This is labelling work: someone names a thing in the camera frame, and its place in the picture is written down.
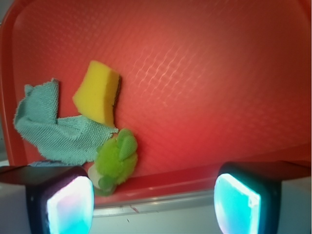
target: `microfiber cloth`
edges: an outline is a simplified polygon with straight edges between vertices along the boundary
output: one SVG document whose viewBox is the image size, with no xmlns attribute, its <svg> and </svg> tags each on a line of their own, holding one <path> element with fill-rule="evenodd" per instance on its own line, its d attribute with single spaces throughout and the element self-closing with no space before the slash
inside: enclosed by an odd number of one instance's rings
<svg viewBox="0 0 312 234">
<path fill-rule="evenodd" d="M 15 129 L 46 159 L 71 165 L 94 161 L 97 148 L 118 129 L 84 116 L 57 118 L 58 103 L 57 79 L 35 87 L 25 85 L 25 98 L 14 118 Z"/>
</svg>

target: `sponge scrubbing pad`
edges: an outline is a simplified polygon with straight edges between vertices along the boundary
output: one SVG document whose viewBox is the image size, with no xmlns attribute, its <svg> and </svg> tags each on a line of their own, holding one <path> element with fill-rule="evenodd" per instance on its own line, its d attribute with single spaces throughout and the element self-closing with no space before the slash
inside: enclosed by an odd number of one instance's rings
<svg viewBox="0 0 312 234">
<path fill-rule="evenodd" d="M 79 113 L 110 127 L 114 127 L 113 108 L 120 76 L 105 64 L 92 60 L 82 84 L 73 96 Z"/>
</svg>

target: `bath sponge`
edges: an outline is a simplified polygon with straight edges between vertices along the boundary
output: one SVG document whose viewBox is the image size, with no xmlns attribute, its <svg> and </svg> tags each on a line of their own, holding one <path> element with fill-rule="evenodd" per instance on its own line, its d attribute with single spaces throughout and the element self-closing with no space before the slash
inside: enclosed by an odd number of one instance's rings
<svg viewBox="0 0 312 234">
<path fill-rule="evenodd" d="M 73 101 L 83 116 L 114 127 L 113 108 L 119 89 L 119 73 L 92 60 Z"/>
<path fill-rule="evenodd" d="M 88 175 L 97 195 L 111 195 L 125 182 L 137 164 L 137 140 L 128 129 L 122 129 L 117 138 L 111 138 L 98 149 L 95 163 Z"/>
</svg>

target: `light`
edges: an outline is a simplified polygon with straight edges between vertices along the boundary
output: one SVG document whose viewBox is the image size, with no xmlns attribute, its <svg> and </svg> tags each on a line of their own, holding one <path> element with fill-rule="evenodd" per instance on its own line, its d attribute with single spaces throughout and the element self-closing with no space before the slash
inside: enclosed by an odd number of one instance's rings
<svg viewBox="0 0 312 234">
<path fill-rule="evenodd" d="M 223 233 L 256 234 L 261 196 L 230 174 L 221 174 L 214 187 L 214 209 Z"/>
<path fill-rule="evenodd" d="M 51 234 L 87 234 L 94 210 L 94 191 L 88 177 L 78 176 L 47 201 Z"/>
</svg>

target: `green loofah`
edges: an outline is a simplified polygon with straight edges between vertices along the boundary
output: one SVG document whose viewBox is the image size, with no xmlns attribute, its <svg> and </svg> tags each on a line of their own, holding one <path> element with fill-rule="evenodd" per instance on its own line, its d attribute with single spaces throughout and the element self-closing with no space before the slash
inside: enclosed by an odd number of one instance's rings
<svg viewBox="0 0 312 234">
<path fill-rule="evenodd" d="M 103 195 L 112 194 L 116 186 L 133 173 L 137 164 L 136 150 L 136 138 L 128 129 L 122 129 L 117 138 L 109 139 L 98 149 L 95 167 L 103 176 L 98 181 Z"/>
</svg>

